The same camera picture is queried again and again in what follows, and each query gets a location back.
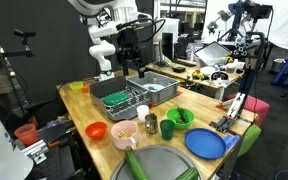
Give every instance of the red chair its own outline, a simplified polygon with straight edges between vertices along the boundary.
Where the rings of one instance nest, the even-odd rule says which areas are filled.
[[[225,100],[227,101],[227,100],[233,99],[235,98],[235,96],[236,94],[226,96]],[[245,105],[244,105],[244,109],[258,114],[258,120],[254,121],[254,124],[260,127],[264,121],[264,118],[268,110],[270,109],[270,105],[260,99],[257,99],[253,96],[248,95]]]

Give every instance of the blue plate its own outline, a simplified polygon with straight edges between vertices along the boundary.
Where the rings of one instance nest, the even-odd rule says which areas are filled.
[[[217,159],[226,151],[224,140],[216,133],[203,129],[191,129],[185,134],[185,145],[195,155],[204,159]]]

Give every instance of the clear plastic cup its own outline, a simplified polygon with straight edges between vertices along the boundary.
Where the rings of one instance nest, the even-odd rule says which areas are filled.
[[[145,123],[145,116],[149,114],[149,107],[146,105],[140,105],[136,108],[137,118],[140,123]]]

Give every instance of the red bowl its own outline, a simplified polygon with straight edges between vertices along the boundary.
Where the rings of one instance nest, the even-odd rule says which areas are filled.
[[[87,126],[85,133],[93,140],[101,139],[106,131],[107,125],[104,122],[95,122]]]

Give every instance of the green plastic cup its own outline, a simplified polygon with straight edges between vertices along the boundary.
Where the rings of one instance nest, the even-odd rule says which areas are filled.
[[[162,139],[169,141],[173,138],[175,123],[172,120],[163,120],[160,123]]]

